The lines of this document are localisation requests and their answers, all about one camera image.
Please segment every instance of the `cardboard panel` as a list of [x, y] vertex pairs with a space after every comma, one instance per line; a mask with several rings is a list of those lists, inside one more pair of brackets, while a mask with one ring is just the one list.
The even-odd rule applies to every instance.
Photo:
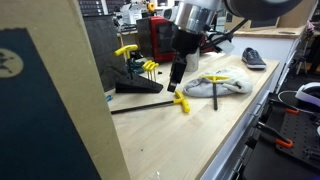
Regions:
[[[109, 113], [109, 108], [104, 99], [103, 88], [86, 35], [84, 23], [78, 9], [77, 1], [4, 0], [0, 2], [0, 22], [0, 31], [2, 32], [5, 32], [3, 31], [4, 29], [7, 29], [7, 31], [14, 31], [16, 28], [25, 29], [29, 34], [30, 41], [32, 41], [35, 46], [35, 51], [37, 51], [39, 59], [42, 60], [45, 67], [42, 71], [39, 71], [39, 73], [42, 72], [42, 78], [47, 80], [46, 83], [43, 83], [43, 85], [46, 85], [47, 89], [43, 88], [44, 86], [39, 86], [38, 83], [40, 81], [35, 79], [34, 81], [28, 80], [28, 82], [19, 82], [15, 85], [17, 91], [10, 91], [10, 86], [7, 84], [13, 83], [17, 79], [33, 78], [35, 74], [29, 74], [28, 77], [25, 77], [25, 72], [27, 70], [29, 72], [37, 71], [39, 68], [37, 69], [34, 67], [34, 69], [32, 69], [33, 67], [31, 66], [27, 69], [27, 66], [29, 66], [28, 64], [31, 61], [35, 61], [35, 59], [30, 58], [31, 56], [23, 55], [30, 55], [32, 51], [26, 51], [26, 49], [30, 47], [23, 47], [23, 43], [21, 43], [21, 47], [11, 46], [10, 43], [3, 43], [0, 48], [2, 49], [2, 54], [4, 54], [0, 54], [0, 58], [2, 59], [0, 61], [0, 71], [2, 72], [2, 74], [0, 73], [0, 86], [7, 87], [4, 88], [6, 89], [5, 93], [0, 94], [0, 99], [3, 100], [6, 97], [8, 100], [8, 97], [10, 97], [11, 100], [8, 102], [15, 102], [17, 104], [15, 111], [10, 110], [15, 114], [25, 112], [25, 110], [21, 109], [22, 105], [25, 105], [25, 107], [30, 106], [30, 109], [32, 109], [32, 106], [39, 108], [27, 111], [27, 113], [30, 113], [28, 116], [23, 116], [23, 114], [21, 114], [20, 118], [27, 118], [27, 120], [24, 121], [19, 118], [17, 118], [17, 121], [10, 121], [15, 119], [14, 117], [16, 117], [16, 115], [13, 113], [6, 113], [5, 110], [0, 109], [1, 124], [5, 121], [9, 121], [12, 125], [11, 127], [15, 127], [16, 125], [16, 128], [18, 129], [18, 127], [24, 126], [24, 124], [16, 124], [15, 122], [27, 123], [29, 120], [35, 121], [39, 117], [46, 117], [46, 112], [50, 112], [46, 108], [53, 107], [51, 110], [56, 113], [54, 118], [62, 124], [58, 125], [56, 124], [57, 122], [50, 121], [52, 125], [50, 125], [50, 123], [47, 124], [47, 126], [45, 126], [47, 129], [39, 126], [35, 129], [30, 129], [30, 131], [35, 130], [40, 133], [49, 132], [49, 130], [51, 130], [51, 134], [48, 136], [51, 136], [53, 139], [58, 138], [58, 135], [63, 135], [63, 133], [69, 133], [69, 135], [71, 134], [70, 138], [66, 139], [76, 143], [76, 147], [78, 148], [73, 150], [70, 149], [70, 151], [66, 148], [63, 151], [65, 151], [66, 156], [69, 156], [70, 152], [78, 150], [78, 153], [82, 154], [79, 156], [79, 167], [81, 167], [82, 161], [86, 162], [82, 165], [92, 167], [89, 168], [91, 169], [91, 175], [95, 174], [94, 172], [96, 169], [102, 179], [129, 179], [129, 173]], [[19, 41], [25, 40], [23, 37], [21, 37], [21, 39], [19, 37], [17, 38], [18, 39], [12, 39], [12, 41], [18, 43], [18, 45]], [[17, 54], [17, 56], [20, 56], [19, 54], [21, 54], [20, 59], [25, 66], [21, 65], [21, 61], [19, 60], [3, 60], [8, 58], [19, 59], [16, 58], [17, 56], [12, 56], [12, 54]], [[4, 77], [10, 76], [8, 75], [11, 74], [9, 71], [12, 71], [14, 76]], [[19, 89], [26, 85], [29, 87], [28, 91]], [[20, 98], [27, 98], [26, 96], [28, 96], [29, 91], [33, 90], [32, 87], [39, 87], [37, 92], [43, 93], [39, 94], [39, 97], [42, 97], [43, 101], [33, 102], [33, 99], [31, 99], [30, 101], [26, 101], [28, 103], [20, 104], [18, 106], [21, 100]], [[43, 118], [37, 120], [40, 124], [45, 124], [45, 122], [42, 122], [44, 121]], [[36, 136], [24, 136], [23, 133], [19, 134], [19, 132], [26, 131], [15, 131], [12, 129], [11, 132], [13, 134], [18, 133], [16, 134], [17, 137], [26, 137], [26, 141], [24, 142], [40, 142], [34, 139]], [[37, 144], [36, 149], [30, 151], [31, 155], [36, 157], [38, 153], [34, 150], [41, 151], [44, 149], [44, 151], [46, 151], [46, 148], [43, 147], [46, 145], [53, 145], [52, 141], [43, 141], [43, 143], [44, 144]], [[56, 143], [55, 148], [64, 147], [62, 144], [63, 143]], [[16, 153], [19, 153], [20, 151], [24, 152], [24, 149], [18, 149], [20, 145], [10, 147], [13, 148]], [[25, 173], [28, 173], [28, 169], [25, 169], [27, 166], [28, 164], [21, 166], [22, 169], [26, 171]], [[64, 171], [67, 173], [69, 169], [61, 170], [61, 172]], [[78, 171], [68, 173], [79, 174], [81, 176], [81, 172]]]

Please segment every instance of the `black tool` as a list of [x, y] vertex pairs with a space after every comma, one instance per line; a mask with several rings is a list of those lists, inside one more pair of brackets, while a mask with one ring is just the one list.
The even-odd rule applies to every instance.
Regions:
[[120, 110], [116, 110], [116, 111], [111, 111], [111, 114], [119, 114], [119, 113], [135, 111], [135, 110], [140, 110], [140, 109], [147, 109], [147, 108], [151, 108], [151, 107], [163, 106], [163, 105], [168, 105], [168, 104], [181, 104], [184, 112], [186, 112], [186, 113], [190, 112], [190, 107], [189, 107], [188, 101], [183, 96], [183, 94], [180, 91], [175, 91], [175, 96], [177, 97], [177, 99], [175, 99], [173, 101], [148, 104], [148, 105], [144, 105], [144, 106], [137, 106], [137, 107], [127, 108], [127, 109], [120, 109]]

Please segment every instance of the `metal rod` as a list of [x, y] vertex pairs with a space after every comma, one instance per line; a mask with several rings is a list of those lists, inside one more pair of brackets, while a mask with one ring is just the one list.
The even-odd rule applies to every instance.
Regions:
[[166, 101], [166, 102], [161, 102], [161, 103], [148, 104], [148, 105], [143, 105], [143, 106], [115, 110], [115, 111], [111, 111], [111, 114], [119, 114], [119, 113], [124, 113], [124, 112], [129, 112], [129, 111], [135, 111], [135, 110], [139, 110], [139, 109], [147, 109], [147, 108], [156, 107], [156, 106], [163, 106], [166, 104], [173, 104], [173, 101]]

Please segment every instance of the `shoe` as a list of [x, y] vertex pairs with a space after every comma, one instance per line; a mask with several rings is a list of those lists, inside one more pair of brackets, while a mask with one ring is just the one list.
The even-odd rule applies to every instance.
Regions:
[[267, 67], [259, 55], [259, 53], [252, 49], [246, 48], [242, 54], [242, 61], [247, 64], [249, 69], [265, 69]]

